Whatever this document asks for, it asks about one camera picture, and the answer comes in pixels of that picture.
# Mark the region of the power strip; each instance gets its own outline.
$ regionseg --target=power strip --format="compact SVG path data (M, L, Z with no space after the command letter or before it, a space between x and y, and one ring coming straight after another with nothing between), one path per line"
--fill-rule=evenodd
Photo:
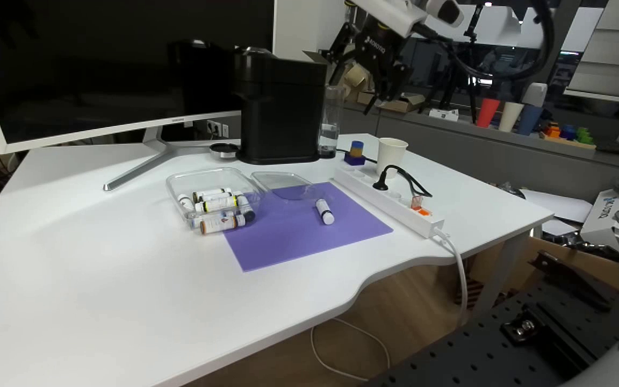
M376 206L387 218L397 219L398 224L406 225L412 232L420 235L421 238L431 238L433 235L442 235L444 218L436 214L420 214L405 203L375 190L373 181L359 176L355 170L346 165L335 165L332 181L342 190L355 194L358 198L366 200L370 206Z

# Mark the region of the table leg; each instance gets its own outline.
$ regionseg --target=table leg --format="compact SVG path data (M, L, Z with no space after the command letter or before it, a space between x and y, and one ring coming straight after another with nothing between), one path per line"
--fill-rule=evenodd
M507 284L511 269L520 260L522 247L527 242L527 235L515 237L505 241L502 257L496 262L494 275L485 284L482 296L474 309L474 317L479 317L485 311L491 311Z

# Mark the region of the purple mat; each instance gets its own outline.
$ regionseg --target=purple mat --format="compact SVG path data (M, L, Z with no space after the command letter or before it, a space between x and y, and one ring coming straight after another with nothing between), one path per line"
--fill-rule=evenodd
M302 255L335 250L392 232L379 218L354 203L332 183L313 185L313 198L326 198L335 224L326 225L315 200L285 200L302 196L308 186L260 194L264 212L259 224L226 232L229 246L244 271L255 271Z

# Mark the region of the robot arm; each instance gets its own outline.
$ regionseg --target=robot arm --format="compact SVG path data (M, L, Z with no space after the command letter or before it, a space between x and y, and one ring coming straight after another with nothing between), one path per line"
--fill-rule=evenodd
M456 0L421 0L421 5L414 5L414 0L349 0L349 5L362 8L367 18L362 27L346 23L337 38L333 40L327 59L337 62L332 76L332 84L345 72L349 61L359 62L363 69L373 72L375 80L375 98L366 108L380 102L392 102L403 95L406 81L412 80L414 69L408 69L401 52L414 35L421 35L424 38L439 40L447 48L452 62L456 62L463 70L477 76L477 78L496 78L496 80L518 80L539 70L553 49L553 19L546 0L518 0L531 3L537 10L537 19L544 26L544 49L539 52L537 61L511 76L502 72L485 72L459 55L459 48L453 40L436 35L424 22L429 18L436 18L453 27L463 27L464 16Z

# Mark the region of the white desk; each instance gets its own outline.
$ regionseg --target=white desk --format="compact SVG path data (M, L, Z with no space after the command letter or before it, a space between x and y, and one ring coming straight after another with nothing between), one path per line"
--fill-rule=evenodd
M362 138L376 155L376 139ZM32 151L0 194L0 387L189 383L342 313L379 278L453 262L376 212L392 235L244 272L225 237L188 231L165 190L165 176L215 160L189 151L105 194L138 155L148 151ZM433 210L464 253L548 218L434 161L408 155L405 165L434 194Z

